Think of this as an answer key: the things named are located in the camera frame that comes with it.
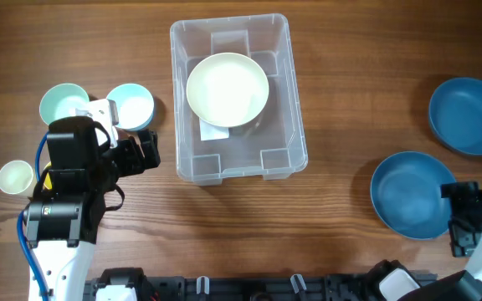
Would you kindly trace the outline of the light blue small bowl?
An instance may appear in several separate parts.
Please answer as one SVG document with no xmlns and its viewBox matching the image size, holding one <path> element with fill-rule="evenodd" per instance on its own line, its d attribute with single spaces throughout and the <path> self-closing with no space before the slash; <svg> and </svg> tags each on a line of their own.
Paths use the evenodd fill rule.
<svg viewBox="0 0 482 301">
<path fill-rule="evenodd" d="M 119 129 L 142 130 L 153 118 L 155 101 L 150 91 L 142 85 L 121 84 L 115 87 L 106 98 L 115 102 Z"/>
</svg>

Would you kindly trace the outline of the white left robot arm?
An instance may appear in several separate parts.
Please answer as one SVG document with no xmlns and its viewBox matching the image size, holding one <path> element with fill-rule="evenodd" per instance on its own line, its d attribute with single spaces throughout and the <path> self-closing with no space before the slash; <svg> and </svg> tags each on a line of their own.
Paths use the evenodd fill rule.
<svg viewBox="0 0 482 301">
<path fill-rule="evenodd" d="M 98 227 L 108 207 L 105 194 L 121 193 L 120 178 L 159 166 L 157 134 L 100 144 L 100 122 L 66 117 L 49 125 L 45 137 L 50 168 L 35 185 L 31 202 L 20 213 L 18 240 L 30 267 L 31 300 L 80 300 L 94 255 Z"/>
</svg>

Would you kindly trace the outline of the dark blue bowl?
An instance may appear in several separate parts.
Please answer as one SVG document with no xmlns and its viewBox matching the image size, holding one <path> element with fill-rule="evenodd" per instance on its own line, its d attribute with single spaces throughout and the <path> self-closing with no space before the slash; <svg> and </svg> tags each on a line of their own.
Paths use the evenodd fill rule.
<svg viewBox="0 0 482 301">
<path fill-rule="evenodd" d="M 448 148 L 482 156 L 482 80 L 459 77 L 443 82 L 430 98 L 428 123 Z"/>
<path fill-rule="evenodd" d="M 449 230 L 451 205 L 441 186 L 456 182 L 435 157 L 404 151 L 383 160 L 372 175 L 370 196 L 376 214 L 394 232 L 431 240 Z"/>
</svg>

